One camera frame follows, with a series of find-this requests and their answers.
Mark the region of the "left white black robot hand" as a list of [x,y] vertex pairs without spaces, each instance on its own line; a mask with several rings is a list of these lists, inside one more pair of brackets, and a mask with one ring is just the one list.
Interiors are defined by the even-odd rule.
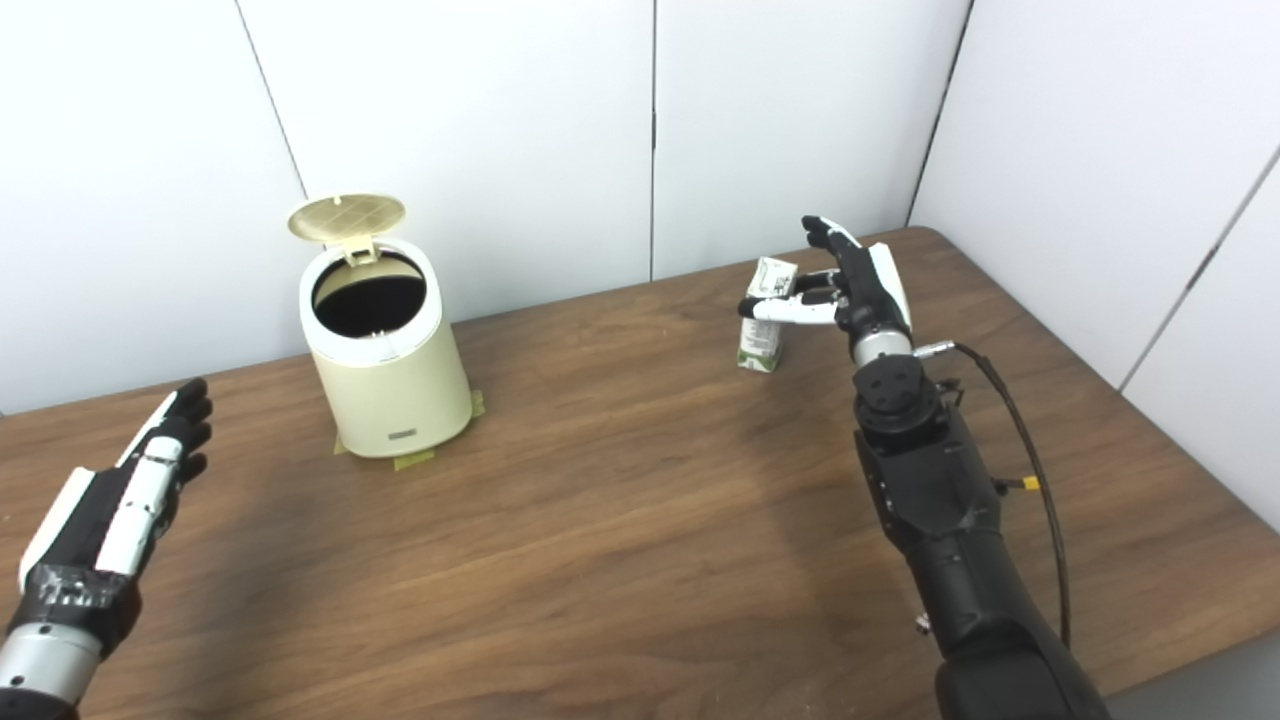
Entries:
[[83,632],[108,659],[134,630],[141,578],[177,519],[180,492],[207,468],[209,383],[172,391],[106,469],[67,478],[22,555],[20,600],[8,630]]

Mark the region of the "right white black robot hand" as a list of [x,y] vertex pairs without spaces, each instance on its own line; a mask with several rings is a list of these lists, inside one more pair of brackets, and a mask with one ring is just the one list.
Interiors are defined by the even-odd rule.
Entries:
[[805,215],[808,243],[827,251],[836,268],[800,275],[785,295],[746,297],[741,318],[795,325],[836,325],[851,340],[882,333],[911,337],[908,301],[886,243],[863,245],[826,217]]

